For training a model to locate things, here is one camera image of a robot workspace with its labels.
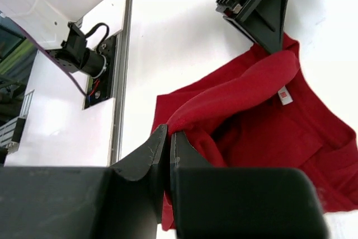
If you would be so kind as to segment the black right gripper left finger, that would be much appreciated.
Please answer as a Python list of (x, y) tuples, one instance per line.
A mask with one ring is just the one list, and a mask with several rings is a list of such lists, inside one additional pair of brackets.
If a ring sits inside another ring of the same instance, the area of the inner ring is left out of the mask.
[(110, 167), (4, 167), (2, 238), (155, 238), (167, 126)]

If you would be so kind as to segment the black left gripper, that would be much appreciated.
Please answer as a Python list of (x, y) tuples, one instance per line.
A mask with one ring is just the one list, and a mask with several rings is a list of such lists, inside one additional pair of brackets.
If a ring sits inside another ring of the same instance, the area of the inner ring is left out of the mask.
[(250, 41), (273, 54), (283, 50), (288, 0), (216, 0), (216, 11)]

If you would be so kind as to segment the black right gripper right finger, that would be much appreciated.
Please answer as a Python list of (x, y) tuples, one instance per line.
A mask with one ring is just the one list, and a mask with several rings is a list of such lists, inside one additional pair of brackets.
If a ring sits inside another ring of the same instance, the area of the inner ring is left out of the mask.
[(295, 168), (218, 168), (183, 132), (171, 138), (178, 238), (328, 238), (314, 186)]

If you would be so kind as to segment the red t shirt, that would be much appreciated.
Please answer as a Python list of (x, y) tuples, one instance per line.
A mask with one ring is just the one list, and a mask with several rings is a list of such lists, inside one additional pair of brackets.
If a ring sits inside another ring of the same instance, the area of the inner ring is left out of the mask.
[[(357, 209), (356, 133), (332, 113), (305, 81), (299, 43), (283, 50), (259, 45), (201, 80), (159, 95), (153, 126), (183, 132), (218, 168), (295, 168), (314, 186), (322, 212)], [(176, 229), (171, 191), (162, 227)]]

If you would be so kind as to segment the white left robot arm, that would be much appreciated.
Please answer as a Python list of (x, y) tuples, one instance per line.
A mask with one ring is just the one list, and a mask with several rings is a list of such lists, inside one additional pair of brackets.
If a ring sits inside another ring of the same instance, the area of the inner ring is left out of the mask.
[[(283, 49), (287, 3), (288, 0), (216, 0), (216, 11), (248, 39), (273, 54)], [(109, 28), (95, 50), (86, 45), (87, 39), (103, 25), (100, 22), (85, 34), (74, 23), (68, 23), (69, 34), (61, 47), (47, 50), (47, 54), (69, 72), (82, 71), (93, 78), (101, 76), (107, 69), (107, 57), (100, 47), (109, 36)]]

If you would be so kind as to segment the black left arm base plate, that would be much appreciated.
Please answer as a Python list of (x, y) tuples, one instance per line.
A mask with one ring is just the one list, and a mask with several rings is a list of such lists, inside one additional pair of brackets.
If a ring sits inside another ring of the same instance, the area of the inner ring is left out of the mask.
[(112, 79), (114, 73), (117, 36), (107, 38), (99, 48), (99, 52), (106, 58), (106, 69), (99, 77), (90, 78), (87, 86), (87, 97), (84, 109), (95, 106), (112, 97)]

